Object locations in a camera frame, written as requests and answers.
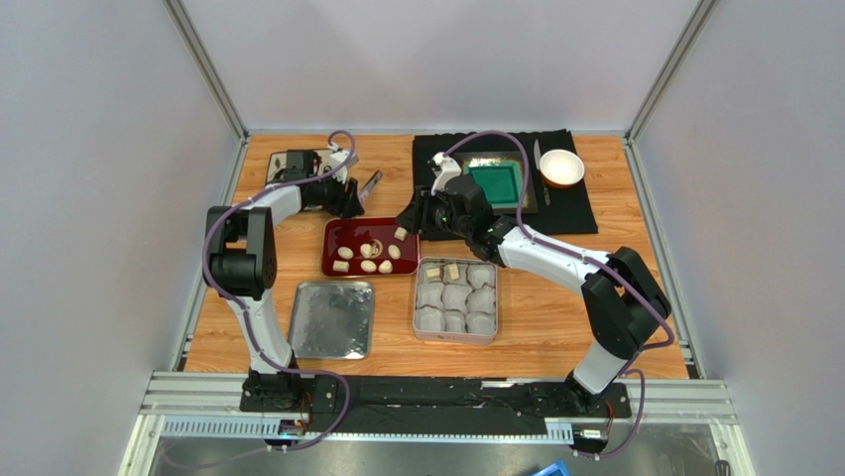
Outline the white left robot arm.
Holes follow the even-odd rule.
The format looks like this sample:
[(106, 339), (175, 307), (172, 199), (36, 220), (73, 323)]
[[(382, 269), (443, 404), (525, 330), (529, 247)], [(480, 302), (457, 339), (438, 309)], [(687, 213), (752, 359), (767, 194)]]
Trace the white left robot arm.
[(358, 185), (354, 178), (329, 174), (274, 182), (234, 205), (206, 212), (201, 267), (205, 283), (232, 307), (245, 334), (250, 368), (244, 387), (298, 394), (301, 371), (276, 316), (273, 287), (278, 272), (275, 228), (303, 210), (325, 211), (338, 218), (364, 213), (364, 203), (381, 181), (380, 171)]

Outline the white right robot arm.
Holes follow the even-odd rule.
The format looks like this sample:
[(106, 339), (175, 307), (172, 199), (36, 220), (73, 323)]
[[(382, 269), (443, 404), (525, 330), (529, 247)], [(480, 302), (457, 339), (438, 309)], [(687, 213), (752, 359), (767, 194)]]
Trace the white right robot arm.
[(582, 297), (593, 341), (564, 381), (574, 404), (594, 405), (658, 330), (668, 343), (674, 340), (667, 324), (670, 303), (638, 252), (576, 248), (498, 215), (471, 176), (451, 178), (442, 189), (416, 187), (396, 222), (412, 234), (452, 234), (482, 261), (528, 272)]

